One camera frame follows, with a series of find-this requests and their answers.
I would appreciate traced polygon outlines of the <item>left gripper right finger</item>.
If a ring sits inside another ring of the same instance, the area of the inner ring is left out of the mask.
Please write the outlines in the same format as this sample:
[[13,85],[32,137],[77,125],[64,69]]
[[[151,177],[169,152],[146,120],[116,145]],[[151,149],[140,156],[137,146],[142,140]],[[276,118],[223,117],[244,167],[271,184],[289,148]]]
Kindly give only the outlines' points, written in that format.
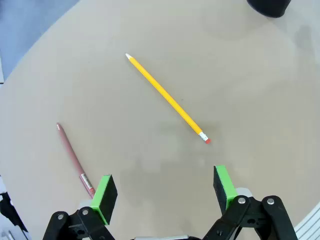
[[243,228],[253,228],[261,240],[296,240],[293,224],[281,198],[276,195],[261,201],[237,193],[224,165],[213,167],[213,188],[221,217],[204,240],[235,240]]

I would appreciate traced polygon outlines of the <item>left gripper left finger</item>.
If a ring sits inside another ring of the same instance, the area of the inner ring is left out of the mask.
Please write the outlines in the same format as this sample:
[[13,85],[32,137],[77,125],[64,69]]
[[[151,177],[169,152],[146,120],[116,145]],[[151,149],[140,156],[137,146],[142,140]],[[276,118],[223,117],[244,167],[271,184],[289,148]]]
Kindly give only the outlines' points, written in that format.
[[112,175],[104,175],[90,206],[69,215],[65,211],[52,214],[44,240],[113,240],[108,231],[118,191]]

